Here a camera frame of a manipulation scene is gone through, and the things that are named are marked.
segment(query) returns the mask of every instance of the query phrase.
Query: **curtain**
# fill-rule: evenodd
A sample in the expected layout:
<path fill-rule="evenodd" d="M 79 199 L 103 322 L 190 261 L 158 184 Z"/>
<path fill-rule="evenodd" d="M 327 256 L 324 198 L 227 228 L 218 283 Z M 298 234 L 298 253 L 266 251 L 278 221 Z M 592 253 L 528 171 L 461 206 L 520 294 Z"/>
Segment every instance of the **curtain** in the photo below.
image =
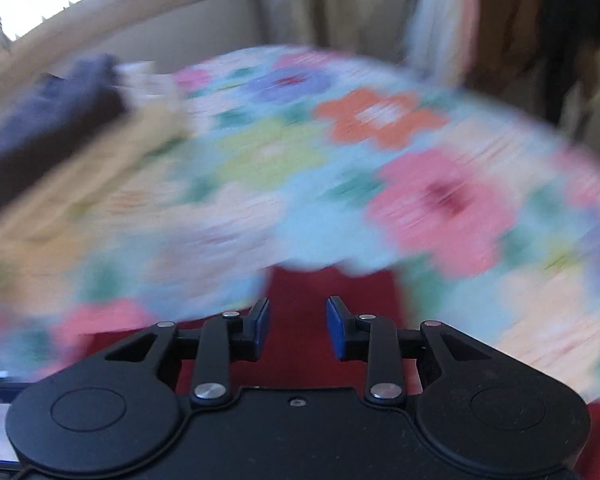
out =
<path fill-rule="evenodd" d="M 263 0 L 272 43 L 389 57 L 414 0 Z"/>

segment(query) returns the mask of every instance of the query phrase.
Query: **beige fabric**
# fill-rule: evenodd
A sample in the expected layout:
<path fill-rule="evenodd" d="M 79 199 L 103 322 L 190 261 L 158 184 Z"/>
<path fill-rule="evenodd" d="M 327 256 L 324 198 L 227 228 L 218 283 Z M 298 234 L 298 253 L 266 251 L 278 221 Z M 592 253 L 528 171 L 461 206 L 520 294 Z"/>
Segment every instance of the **beige fabric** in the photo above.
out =
<path fill-rule="evenodd" d="M 137 108 L 111 124 L 0 213 L 0 246 L 59 235 L 74 208 L 101 200 L 147 153 L 184 131 L 183 121 L 165 102 Z"/>
<path fill-rule="evenodd" d="M 329 46 L 374 54 L 395 43 L 411 0 L 264 0 L 273 43 Z"/>

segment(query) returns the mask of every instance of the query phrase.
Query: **floral bedspread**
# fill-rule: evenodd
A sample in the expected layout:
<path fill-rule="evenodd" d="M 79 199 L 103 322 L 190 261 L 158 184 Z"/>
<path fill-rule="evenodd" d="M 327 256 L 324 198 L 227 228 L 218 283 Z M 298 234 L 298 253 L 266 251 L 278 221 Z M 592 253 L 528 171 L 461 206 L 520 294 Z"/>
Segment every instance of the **floral bedspread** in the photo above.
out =
<path fill-rule="evenodd" d="M 511 108 L 333 52 L 252 48 L 174 78 L 190 138 L 0 265 L 7 370 L 53 371 L 85 333 L 245 306 L 273 264 L 338 264 L 395 269 L 414 318 L 600 396 L 592 155 Z"/>

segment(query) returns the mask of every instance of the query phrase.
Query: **red fabric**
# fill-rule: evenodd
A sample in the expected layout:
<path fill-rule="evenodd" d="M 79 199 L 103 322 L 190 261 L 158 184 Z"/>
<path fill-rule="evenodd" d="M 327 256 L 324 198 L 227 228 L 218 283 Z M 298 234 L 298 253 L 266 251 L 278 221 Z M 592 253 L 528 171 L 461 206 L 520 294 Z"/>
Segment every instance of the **red fabric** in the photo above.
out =
<path fill-rule="evenodd" d="M 257 363 L 232 364 L 233 386 L 270 388 L 317 388 L 355 386 L 365 381 L 364 363 L 341 363 L 334 356 L 327 330 L 325 300 L 340 296 L 353 314 L 366 312 L 404 324 L 399 294 L 389 271 L 362 278 L 348 278 L 334 267 L 317 272 L 291 272 L 274 268 L 263 296 L 271 302 L 271 327 L 261 359 Z M 196 328 L 204 320 L 180 324 Z M 94 336 L 87 355 L 129 336 L 132 332 Z M 417 378 L 413 364 L 405 361 L 405 378 L 411 378 L 415 393 Z M 188 394 L 193 370 L 185 362 L 176 391 Z M 584 480 L 600 480 L 600 403 L 589 406 L 592 428 L 587 447 L 575 467 Z"/>

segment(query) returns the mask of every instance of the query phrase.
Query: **silver screw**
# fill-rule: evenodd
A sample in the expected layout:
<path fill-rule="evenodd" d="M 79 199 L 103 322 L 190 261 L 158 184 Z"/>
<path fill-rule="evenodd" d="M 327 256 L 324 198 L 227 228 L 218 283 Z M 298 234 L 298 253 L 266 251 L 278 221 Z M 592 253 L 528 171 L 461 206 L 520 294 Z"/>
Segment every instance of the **silver screw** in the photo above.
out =
<path fill-rule="evenodd" d="M 393 383 L 380 383 L 371 387 L 371 395 L 376 399 L 397 399 L 402 395 L 402 388 Z"/>
<path fill-rule="evenodd" d="M 199 399 L 219 399 L 226 393 L 226 388 L 219 383 L 202 383 L 193 392 Z"/>

